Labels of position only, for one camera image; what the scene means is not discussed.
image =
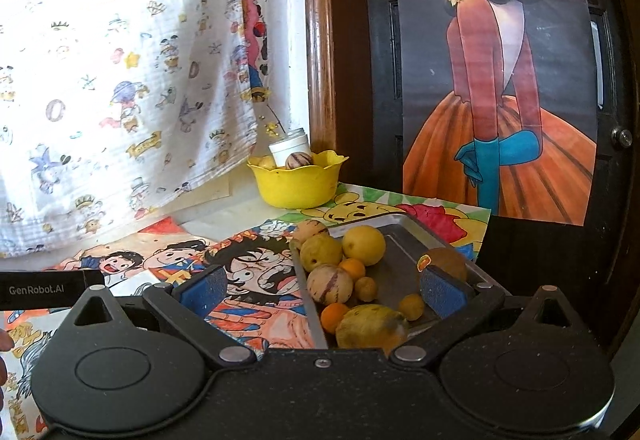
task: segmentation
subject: red sleeve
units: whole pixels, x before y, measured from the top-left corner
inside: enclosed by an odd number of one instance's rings
[[[524,35],[520,56],[513,70],[513,87],[520,112],[522,129],[532,131],[538,138],[542,149],[542,119],[540,116],[540,97],[536,69],[533,65],[529,38]]]
[[[494,11],[487,0],[462,0],[458,5],[458,25],[474,120],[474,138],[491,141],[498,137],[497,91],[503,82],[502,52]]]

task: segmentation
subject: door knob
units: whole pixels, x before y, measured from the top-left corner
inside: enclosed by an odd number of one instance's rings
[[[623,149],[629,149],[634,143],[634,135],[630,130],[622,127],[616,127],[611,132],[611,140],[614,145],[618,145]]]

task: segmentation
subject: white container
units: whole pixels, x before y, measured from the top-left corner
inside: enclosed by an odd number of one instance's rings
[[[289,131],[287,136],[269,145],[277,167],[284,167],[291,153],[306,153],[311,156],[309,139],[304,129]]]

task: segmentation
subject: white flower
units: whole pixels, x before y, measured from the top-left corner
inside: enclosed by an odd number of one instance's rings
[[[260,226],[258,233],[264,237],[280,237],[286,230],[293,230],[295,225],[277,219],[268,219]]]

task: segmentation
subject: metal tray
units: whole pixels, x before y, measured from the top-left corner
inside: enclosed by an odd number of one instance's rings
[[[367,267],[367,276],[372,277],[378,284],[378,298],[373,302],[393,309],[398,308],[398,303],[403,297],[418,292],[416,271],[418,260],[430,248],[452,248],[452,246],[434,236],[423,224],[406,213],[389,213],[358,219],[330,227],[329,233],[333,237],[341,239],[349,229],[359,225],[376,227],[385,236],[385,256],[378,264]],[[333,346],[335,339],[327,336],[320,325],[319,311],[321,311],[322,307],[316,305],[305,289],[306,272],[302,268],[298,251],[294,247],[292,247],[292,255],[301,288],[300,292],[308,316],[309,328],[316,347],[328,348]],[[498,282],[471,261],[466,261],[465,263],[469,285],[475,286],[477,283],[488,282],[491,285],[500,286]],[[356,304],[358,304],[358,301],[354,296],[347,302],[348,306],[356,306]],[[437,321],[437,315],[427,307],[424,315],[411,323],[410,337],[425,331]]]

